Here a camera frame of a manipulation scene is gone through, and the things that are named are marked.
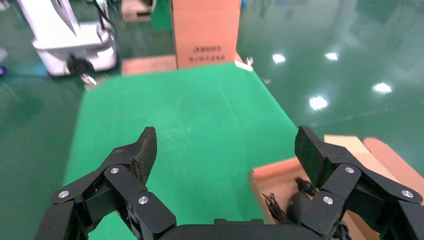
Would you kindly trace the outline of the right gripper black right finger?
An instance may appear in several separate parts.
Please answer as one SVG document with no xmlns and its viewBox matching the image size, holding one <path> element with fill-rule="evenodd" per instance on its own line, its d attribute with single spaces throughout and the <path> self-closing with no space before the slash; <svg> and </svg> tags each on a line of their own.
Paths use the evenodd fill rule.
<svg viewBox="0 0 424 240">
<path fill-rule="evenodd" d="M 300 126 L 294 152 L 318 192 L 299 223 L 330 239 L 346 211 L 359 215 L 382 240 L 424 237 L 423 197 L 415 190 L 366 168 L 345 147 L 320 140 Z"/>
</svg>

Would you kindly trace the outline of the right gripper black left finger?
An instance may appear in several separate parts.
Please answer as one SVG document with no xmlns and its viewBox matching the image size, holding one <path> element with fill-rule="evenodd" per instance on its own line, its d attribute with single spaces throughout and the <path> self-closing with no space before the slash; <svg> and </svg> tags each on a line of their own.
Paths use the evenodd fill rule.
<svg viewBox="0 0 424 240">
<path fill-rule="evenodd" d="M 149 126 L 136 142 L 114 148 L 97 169 L 58 189 L 35 238 L 86 240 L 115 212 L 137 239 L 160 239 L 176 217 L 146 186 L 156 156 L 156 130 Z"/>
</svg>

